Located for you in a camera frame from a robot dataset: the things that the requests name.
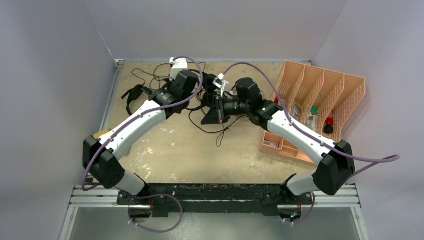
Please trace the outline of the black over-ear headphones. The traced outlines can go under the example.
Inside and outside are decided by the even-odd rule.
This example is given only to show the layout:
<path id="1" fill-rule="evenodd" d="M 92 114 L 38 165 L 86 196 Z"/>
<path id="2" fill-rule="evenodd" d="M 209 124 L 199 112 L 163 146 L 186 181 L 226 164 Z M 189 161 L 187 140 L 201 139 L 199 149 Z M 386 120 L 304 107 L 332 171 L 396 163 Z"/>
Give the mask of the black over-ear headphones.
<path id="1" fill-rule="evenodd" d="M 218 93 L 216 92 L 216 90 L 218 89 L 216 86 L 213 85 L 213 81 L 214 79 L 217 77 L 214 74 L 209 74 L 206 72 L 202 72 L 202 77 L 203 77 L 203 82 L 202 82 L 202 89 L 205 90 L 205 94 L 216 94 L 218 95 Z M 204 95 L 202 96 L 202 99 L 200 101 L 200 105 L 201 107 L 206 107 L 204 106 Z"/>

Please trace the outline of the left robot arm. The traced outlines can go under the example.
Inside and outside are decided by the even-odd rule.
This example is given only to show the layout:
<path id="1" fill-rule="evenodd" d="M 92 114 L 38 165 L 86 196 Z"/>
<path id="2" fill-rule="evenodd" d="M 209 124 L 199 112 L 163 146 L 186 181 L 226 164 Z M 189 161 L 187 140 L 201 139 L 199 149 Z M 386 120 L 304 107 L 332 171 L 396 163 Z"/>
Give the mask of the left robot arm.
<path id="1" fill-rule="evenodd" d="M 200 77 L 189 70 L 180 71 L 174 80 L 154 91 L 143 105 L 116 128 L 98 138 L 83 141 L 82 166 L 106 189 L 117 188 L 129 194 L 138 205 L 146 203 L 149 191 L 141 177 L 126 171 L 120 159 L 144 134 L 173 114 L 180 114 L 201 87 Z"/>

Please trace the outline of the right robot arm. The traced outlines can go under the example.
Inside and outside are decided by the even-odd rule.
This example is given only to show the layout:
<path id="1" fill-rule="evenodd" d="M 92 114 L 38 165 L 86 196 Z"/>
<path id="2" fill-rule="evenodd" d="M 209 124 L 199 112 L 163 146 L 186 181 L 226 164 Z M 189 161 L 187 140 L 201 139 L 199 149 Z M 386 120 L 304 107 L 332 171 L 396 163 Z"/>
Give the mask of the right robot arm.
<path id="1" fill-rule="evenodd" d="M 208 85 L 210 110 L 202 125 L 227 123 L 231 116 L 245 115 L 262 129 L 282 137 L 306 154 L 317 165 L 315 172 L 295 175 L 283 183 L 280 196 L 288 204 L 300 195 L 321 191 L 334 196 L 355 173 L 352 147 L 345 141 L 335 142 L 290 117 L 281 105 L 264 100 L 258 85 L 249 77 L 239 79 L 237 94 L 227 91 L 228 82 L 216 77 Z"/>

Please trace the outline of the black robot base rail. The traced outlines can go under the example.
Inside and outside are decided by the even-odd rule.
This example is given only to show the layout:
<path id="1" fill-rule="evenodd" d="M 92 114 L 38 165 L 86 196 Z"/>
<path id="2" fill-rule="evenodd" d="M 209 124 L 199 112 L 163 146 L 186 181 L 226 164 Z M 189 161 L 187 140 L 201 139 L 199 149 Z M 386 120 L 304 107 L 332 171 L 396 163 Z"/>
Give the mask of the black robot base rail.
<path id="1" fill-rule="evenodd" d="M 302 215 L 301 205 L 312 203 L 313 191 L 298 196 L 291 195 L 284 188 L 284 182 L 240 184 L 145 182 L 145 187 L 138 195 L 131 195 L 118 189 L 120 193 L 118 204 L 129 206 L 130 216 L 135 218 L 142 216 L 141 210 L 137 207 L 146 205 L 153 218 L 166 218 L 171 213 L 204 213 L 261 214 L 266 217 L 296 219 Z"/>

